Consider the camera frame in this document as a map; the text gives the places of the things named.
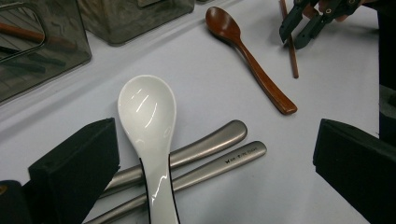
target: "black object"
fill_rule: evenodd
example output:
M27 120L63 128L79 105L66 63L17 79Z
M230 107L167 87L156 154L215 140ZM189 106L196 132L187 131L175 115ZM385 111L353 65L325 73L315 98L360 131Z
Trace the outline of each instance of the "black object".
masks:
M371 223L396 223L396 147L348 124L323 119L316 171Z
M303 10L310 4L314 7L318 0L294 0L294 6L282 21L279 28L280 38L283 42L291 35L291 32L297 27L303 18ZM360 0L333 0L323 10L323 14L317 14L312 18L305 28L294 39L294 47L302 49L309 41L315 38L324 26L332 22L335 18L343 15L351 15L358 8Z
M32 164L22 188L0 182L0 223L82 223L119 163L114 119L83 127Z

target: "white surface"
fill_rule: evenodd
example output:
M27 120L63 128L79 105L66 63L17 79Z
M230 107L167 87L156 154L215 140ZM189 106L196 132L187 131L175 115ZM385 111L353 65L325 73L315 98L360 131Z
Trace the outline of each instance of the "white surface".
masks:
M242 56L207 31L204 17L211 6L221 6L237 21L245 45L298 106L296 114L281 115ZM366 223L315 173L312 157L321 119L377 136L376 13L362 7L347 21L328 25L297 52L298 79L292 77L289 53L278 36L281 21L277 1L215 0L119 48L88 34L90 63L0 106L0 179L24 184L34 161L84 125L109 117L118 125L121 169L137 164L120 126L117 98L129 79L152 74L167 82L177 99L172 149L232 119L248 127L247 139L238 146L259 140L268 148L263 158L176 194L181 223ZM87 219L142 190L101 200ZM148 213L119 223L148 223Z
M134 77L121 89L118 109L144 166L151 223L178 223L168 163L177 117L172 90L157 77Z

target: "metal utensil handle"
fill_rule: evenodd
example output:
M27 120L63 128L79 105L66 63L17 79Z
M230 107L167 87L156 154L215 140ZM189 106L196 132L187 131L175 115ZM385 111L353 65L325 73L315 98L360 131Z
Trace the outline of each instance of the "metal utensil handle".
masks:
M263 156L267 151L262 142L252 142L213 161L210 161L178 178L173 180L174 191L180 191L192 185L198 184L209 178L221 175L243 164L253 161ZM147 202L146 194L123 203L112 210L102 214L85 224L110 223L132 213L136 208L145 205Z
M200 160L242 141L248 134L248 128L240 120L232 120L205 136L204 138L191 143L170 153L170 167L172 170ZM128 189L143 181L143 172L140 164L134 167L117 172L108 183L101 198Z

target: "wooden spoon handle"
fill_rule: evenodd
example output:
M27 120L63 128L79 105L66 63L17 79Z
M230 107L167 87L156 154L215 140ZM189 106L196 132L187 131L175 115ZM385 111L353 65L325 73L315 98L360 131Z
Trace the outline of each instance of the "wooden spoon handle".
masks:
M297 111L297 106L277 87L271 78L267 76L242 41L234 41L234 43L244 55L257 82L276 108L284 115L295 113Z

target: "human hand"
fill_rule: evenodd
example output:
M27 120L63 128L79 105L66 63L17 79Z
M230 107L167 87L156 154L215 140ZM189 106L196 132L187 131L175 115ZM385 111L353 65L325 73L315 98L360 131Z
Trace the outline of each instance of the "human hand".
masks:
M319 14L319 12L323 12L327 5L329 5L329 2L332 0L319 0L318 1L318 9L315 9L314 7L312 7L310 4L308 4L304 11L303 14L308 18L308 19L312 19L314 18L317 14ZM371 3L371 2L376 2L377 0L361 0L361 2L359 3L359 6L361 6L361 4L364 3ZM335 18L336 21L344 21L346 18L348 17L348 15L343 15L340 17Z

